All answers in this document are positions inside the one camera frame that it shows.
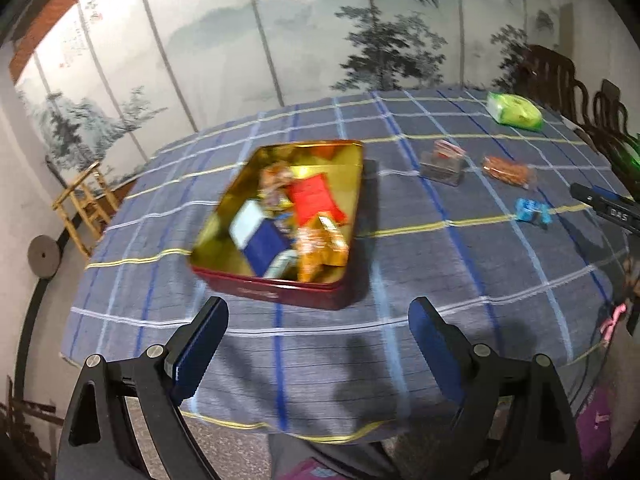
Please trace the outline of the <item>dark wooden chair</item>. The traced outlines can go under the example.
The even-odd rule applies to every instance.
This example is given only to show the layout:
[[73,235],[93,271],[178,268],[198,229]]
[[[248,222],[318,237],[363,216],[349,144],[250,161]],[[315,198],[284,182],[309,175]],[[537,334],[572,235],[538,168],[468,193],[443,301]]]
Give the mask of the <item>dark wooden chair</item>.
[[639,138],[628,132],[628,110],[615,84],[605,80],[590,94],[572,60],[531,44],[516,70],[515,90],[576,125],[630,194],[639,193]]

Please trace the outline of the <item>painted folding screen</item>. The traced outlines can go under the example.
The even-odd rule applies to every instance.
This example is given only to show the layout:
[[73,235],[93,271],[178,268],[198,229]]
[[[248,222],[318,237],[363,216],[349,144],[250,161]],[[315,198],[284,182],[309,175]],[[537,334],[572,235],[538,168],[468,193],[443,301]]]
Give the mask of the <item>painted folding screen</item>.
[[12,41],[18,98],[62,179],[114,182],[228,120],[371,90],[506,87],[558,0],[49,0]]

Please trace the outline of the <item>red snack packet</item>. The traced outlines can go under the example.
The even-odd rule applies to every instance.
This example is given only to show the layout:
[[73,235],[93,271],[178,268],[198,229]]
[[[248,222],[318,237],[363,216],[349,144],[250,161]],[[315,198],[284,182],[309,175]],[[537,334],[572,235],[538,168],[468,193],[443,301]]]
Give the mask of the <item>red snack packet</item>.
[[348,220],[334,200],[326,174],[295,179],[288,186],[288,198],[293,203],[298,226],[304,226],[317,214],[329,214],[338,224]]

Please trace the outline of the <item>orange snack packet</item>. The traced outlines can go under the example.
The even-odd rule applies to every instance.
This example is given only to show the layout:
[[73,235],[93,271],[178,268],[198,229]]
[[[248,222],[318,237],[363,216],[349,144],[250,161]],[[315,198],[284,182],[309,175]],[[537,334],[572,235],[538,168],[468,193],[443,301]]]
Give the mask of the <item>orange snack packet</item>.
[[349,246],[332,214],[320,211],[297,229],[295,249],[298,255],[297,278],[312,282],[325,266],[346,266]]

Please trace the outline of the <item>green tissue pack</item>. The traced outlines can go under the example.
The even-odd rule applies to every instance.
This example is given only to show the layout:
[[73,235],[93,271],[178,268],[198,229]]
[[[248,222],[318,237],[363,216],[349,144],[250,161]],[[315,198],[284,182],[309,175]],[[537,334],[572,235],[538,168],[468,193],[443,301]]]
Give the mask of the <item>green tissue pack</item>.
[[503,126],[540,131],[544,124],[541,110],[516,94],[489,92],[486,110],[495,122]]

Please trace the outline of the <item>blue and white snack box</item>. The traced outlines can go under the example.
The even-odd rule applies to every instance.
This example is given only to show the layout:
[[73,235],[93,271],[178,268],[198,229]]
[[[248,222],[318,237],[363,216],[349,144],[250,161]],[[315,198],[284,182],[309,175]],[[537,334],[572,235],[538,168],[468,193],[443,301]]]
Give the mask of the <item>blue and white snack box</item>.
[[283,278],[297,261],[292,242],[266,216],[258,200],[243,203],[230,223],[229,233],[258,278]]

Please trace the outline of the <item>round stone disc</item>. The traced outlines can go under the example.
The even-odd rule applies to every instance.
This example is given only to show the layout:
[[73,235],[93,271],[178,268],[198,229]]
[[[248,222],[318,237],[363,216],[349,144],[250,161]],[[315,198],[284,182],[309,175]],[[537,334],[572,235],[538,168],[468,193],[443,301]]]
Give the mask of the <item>round stone disc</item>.
[[27,260],[30,270],[37,278],[53,278],[61,263],[60,246],[52,237],[38,235],[29,243]]

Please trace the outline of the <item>red and gold tin box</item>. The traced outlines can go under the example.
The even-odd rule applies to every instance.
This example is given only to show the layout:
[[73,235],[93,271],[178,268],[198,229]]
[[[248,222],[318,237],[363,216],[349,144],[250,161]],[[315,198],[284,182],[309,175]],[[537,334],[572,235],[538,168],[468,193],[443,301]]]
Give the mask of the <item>red and gold tin box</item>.
[[[337,205],[348,220],[338,224],[349,255],[346,266],[325,266],[310,283],[297,278],[297,261],[283,278],[258,278],[229,233],[230,223],[246,200],[258,200],[268,218],[292,242],[297,225],[288,186],[295,179],[326,174]],[[319,140],[266,145],[258,148],[222,194],[191,249],[194,274],[216,292],[255,300],[320,310],[340,310],[352,289],[352,240],[363,174],[359,141]]]

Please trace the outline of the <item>bamboo chair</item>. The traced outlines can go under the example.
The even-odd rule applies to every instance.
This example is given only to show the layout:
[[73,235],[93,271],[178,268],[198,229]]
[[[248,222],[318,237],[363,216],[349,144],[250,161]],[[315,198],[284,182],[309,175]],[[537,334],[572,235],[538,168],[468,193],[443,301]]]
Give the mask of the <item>bamboo chair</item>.
[[93,246],[88,246],[82,241],[78,227],[66,212],[65,203],[68,200],[96,243],[102,240],[105,229],[110,225],[114,214],[119,211],[122,201],[108,185],[100,162],[96,160],[81,171],[53,202],[52,209],[61,218],[66,233],[81,255],[90,259]]

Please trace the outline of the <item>blue candy packet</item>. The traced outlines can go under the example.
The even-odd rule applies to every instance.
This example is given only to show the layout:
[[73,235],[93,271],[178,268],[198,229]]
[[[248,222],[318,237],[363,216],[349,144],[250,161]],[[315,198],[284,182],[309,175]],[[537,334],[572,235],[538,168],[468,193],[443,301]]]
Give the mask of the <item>blue candy packet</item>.
[[516,200],[515,217],[519,222],[536,224],[536,226],[548,226],[552,222],[548,205],[528,198]]

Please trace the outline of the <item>clear bag of orange snacks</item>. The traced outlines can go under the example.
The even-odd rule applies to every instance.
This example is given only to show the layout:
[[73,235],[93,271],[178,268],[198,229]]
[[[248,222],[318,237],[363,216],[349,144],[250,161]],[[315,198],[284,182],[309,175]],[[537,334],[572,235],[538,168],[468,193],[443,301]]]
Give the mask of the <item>clear bag of orange snacks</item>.
[[529,167],[498,156],[485,156],[482,162],[485,174],[505,184],[528,190],[535,185],[536,174]]

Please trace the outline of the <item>blue plaid tablecloth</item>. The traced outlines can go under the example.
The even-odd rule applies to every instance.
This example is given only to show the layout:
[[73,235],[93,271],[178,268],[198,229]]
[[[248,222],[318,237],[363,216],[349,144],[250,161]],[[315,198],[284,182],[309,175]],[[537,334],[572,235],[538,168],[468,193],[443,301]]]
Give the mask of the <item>blue plaid tablecloth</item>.
[[[186,414],[320,442],[374,436],[442,404],[408,329],[424,296],[472,341],[504,356],[548,354],[578,405],[600,366],[602,318],[623,295],[625,232],[570,196],[574,182],[623,193],[606,160],[558,116],[506,128],[480,91],[342,96],[262,112],[161,148],[82,276],[61,352],[137,356],[196,315],[209,287],[189,266],[222,192],[262,146],[359,141],[366,161],[347,307],[321,311],[228,296],[228,330]],[[458,186],[420,175],[436,140],[466,151]],[[485,156],[532,167],[526,190],[489,177]],[[518,198],[548,205],[519,222]]]

